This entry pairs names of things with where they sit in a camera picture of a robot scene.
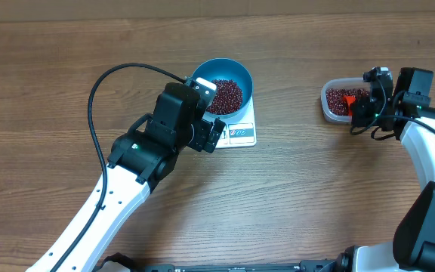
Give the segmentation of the red scoop with blue handle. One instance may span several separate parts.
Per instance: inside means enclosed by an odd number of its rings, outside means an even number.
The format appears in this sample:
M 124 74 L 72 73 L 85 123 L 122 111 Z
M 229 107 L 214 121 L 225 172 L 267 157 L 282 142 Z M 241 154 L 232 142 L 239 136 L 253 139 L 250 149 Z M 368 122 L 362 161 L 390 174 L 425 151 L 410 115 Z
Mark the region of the red scoop with blue handle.
M 344 104 L 347 106 L 347 115 L 352 116 L 353 115 L 352 105 L 356 102 L 356 97 L 346 95 L 342 97 L 342 100 Z

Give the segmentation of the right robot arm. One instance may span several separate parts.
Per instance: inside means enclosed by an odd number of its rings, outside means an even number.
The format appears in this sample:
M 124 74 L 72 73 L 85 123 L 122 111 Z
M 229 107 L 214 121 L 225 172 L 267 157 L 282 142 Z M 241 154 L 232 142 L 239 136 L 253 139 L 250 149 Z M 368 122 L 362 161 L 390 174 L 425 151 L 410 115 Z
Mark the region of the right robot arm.
M 435 108 L 430 106 L 433 72 L 403 67 L 392 80 L 386 67 L 363 74 L 369 97 L 349 105 L 350 133 L 382 130 L 413 162 L 421 193 L 398 225 L 393 240 L 351 246 L 326 265 L 327 271 L 435 271 Z

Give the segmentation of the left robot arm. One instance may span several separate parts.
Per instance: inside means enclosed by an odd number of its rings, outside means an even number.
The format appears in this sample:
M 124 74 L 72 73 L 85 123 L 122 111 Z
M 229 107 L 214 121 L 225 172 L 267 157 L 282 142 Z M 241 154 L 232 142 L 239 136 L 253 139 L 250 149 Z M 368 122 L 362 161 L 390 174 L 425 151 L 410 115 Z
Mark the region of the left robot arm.
M 224 130 L 204 119 L 217 87 L 202 78 L 168 83 L 152 113 L 113 143 L 91 195 L 30 271 L 91 271 L 129 216 L 175 167 L 183 148 L 212 153 Z

